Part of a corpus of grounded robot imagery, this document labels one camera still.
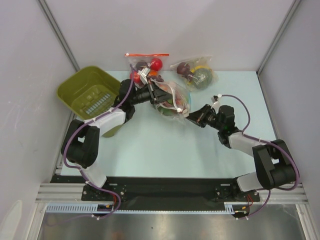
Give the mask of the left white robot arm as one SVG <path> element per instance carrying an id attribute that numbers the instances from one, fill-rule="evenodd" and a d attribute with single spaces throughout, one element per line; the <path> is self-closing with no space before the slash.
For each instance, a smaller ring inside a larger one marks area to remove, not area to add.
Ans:
<path id="1" fill-rule="evenodd" d="M 173 87 L 164 82 L 150 81 L 136 89 L 133 80 L 123 80 L 110 109 L 85 121 L 71 121 L 61 147 L 64 165 L 79 170 L 85 182 L 93 186 L 92 194 L 97 199 L 107 199 L 110 187 L 105 184 L 107 176 L 97 161 L 101 136 L 128 122 L 135 113 L 135 105 L 144 102 L 158 105 L 174 99 Z"/>

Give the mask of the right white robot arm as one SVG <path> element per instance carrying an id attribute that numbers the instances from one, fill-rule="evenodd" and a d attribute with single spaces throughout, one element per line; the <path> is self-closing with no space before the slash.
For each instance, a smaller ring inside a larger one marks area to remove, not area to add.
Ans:
<path id="1" fill-rule="evenodd" d="M 222 145 L 253 157 L 255 172 L 236 177 L 236 185 L 230 188 L 235 200 L 242 201 L 250 191 L 280 189 L 291 182 L 293 188 L 297 187 L 300 175 L 286 143 L 281 139 L 266 141 L 244 134 L 236 127 L 233 107 L 222 105 L 215 110 L 206 104 L 186 119 L 198 127 L 216 129 Z"/>

